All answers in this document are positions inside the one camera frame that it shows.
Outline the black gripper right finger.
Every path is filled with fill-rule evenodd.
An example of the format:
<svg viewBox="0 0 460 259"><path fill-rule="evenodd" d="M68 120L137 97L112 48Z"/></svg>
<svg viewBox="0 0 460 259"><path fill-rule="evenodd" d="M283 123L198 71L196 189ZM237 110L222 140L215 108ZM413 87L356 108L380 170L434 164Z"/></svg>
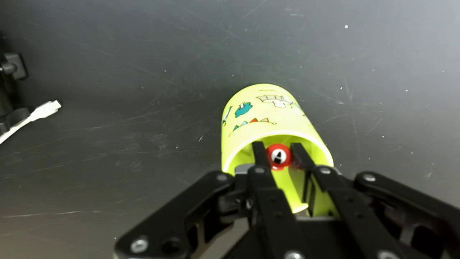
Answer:
<svg viewBox="0 0 460 259"><path fill-rule="evenodd" d="M460 210L373 172L349 180L290 146L310 219L343 228L352 259L460 259Z"/></svg>

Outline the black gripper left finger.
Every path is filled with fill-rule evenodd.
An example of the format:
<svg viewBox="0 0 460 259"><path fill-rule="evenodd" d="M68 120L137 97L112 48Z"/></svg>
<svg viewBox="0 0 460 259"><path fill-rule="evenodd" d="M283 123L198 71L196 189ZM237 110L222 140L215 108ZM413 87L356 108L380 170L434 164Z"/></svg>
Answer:
<svg viewBox="0 0 460 259"><path fill-rule="evenodd" d="M307 259L307 245L284 193L271 176L265 149L251 144L244 174L211 172L122 235L114 259L194 259L238 219L248 232L227 259Z"/></svg>

